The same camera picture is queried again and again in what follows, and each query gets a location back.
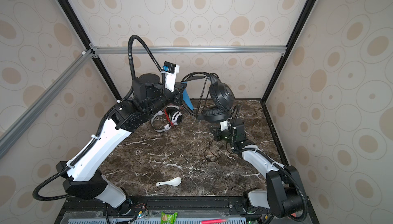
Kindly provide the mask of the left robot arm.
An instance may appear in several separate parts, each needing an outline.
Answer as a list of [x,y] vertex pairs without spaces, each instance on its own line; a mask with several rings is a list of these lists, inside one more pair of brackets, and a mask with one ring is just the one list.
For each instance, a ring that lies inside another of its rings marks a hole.
[[[133,43],[138,41],[160,71],[160,75],[136,76]],[[138,35],[128,42],[128,58],[132,87],[125,97],[112,106],[102,117],[96,134],[75,157],[59,162],[57,173],[40,183],[32,193],[35,200],[54,201],[71,196],[80,199],[98,199],[113,208],[130,205],[125,191],[107,180],[99,170],[102,162],[142,124],[168,105],[181,105],[186,84],[176,82],[174,64],[160,67],[151,50]]]

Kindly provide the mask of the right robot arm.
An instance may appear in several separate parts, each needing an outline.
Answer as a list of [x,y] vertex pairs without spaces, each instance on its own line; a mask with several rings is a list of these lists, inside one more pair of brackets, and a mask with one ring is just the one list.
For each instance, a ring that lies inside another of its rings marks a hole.
[[308,198],[293,166],[285,166],[264,153],[256,143],[247,139],[244,122],[238,117],[239,107],[212,110],[212,122],[219,123],[212,128],[215,141],[225,141],[231,152],[250,163],[266,180],[265,189],[254,189],[246,193],[248,206],[254,210],[268,211],[268,219],[288,217],[303,222],[309,214]]

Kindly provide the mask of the black headphones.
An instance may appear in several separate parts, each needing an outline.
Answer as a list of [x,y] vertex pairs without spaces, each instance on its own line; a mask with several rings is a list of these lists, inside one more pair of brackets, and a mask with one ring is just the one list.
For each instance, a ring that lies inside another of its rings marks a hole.
[[[183,92],[183,108],[193,117],[198,120],[203,120],[208,123],[220,123],[230,118],[232,114],[232,107],[235,102],[235,96],[231,88],[221,82],[216,73],[208,72],[192,72],[186,75],[182,80],[182,84],[188,84],[193,80],[204,80],[201,95],[199,97],[196,107],[192,106],[187,91]],[[201,106],[203,100],[210,97],[215,105],[213,108],[206,108]]]

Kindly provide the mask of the white headphones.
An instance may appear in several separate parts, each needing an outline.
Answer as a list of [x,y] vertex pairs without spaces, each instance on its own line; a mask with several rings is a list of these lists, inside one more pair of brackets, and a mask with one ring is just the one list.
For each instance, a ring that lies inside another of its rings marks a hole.
[[[167,120],[167,124],[164,125],[162,128],[156,128],[154,127],[154,120],[158,116],[165,116]],[[183,115],[181,113],[181,109],[179,106],[175,105],[168,105],[165,109],[158,111],[157,113],[154,114],[154,116],[150,120],[150,125],[154,129],[154,131],[158,133],[163,133],[171,128],[181,124],[183,121]]]

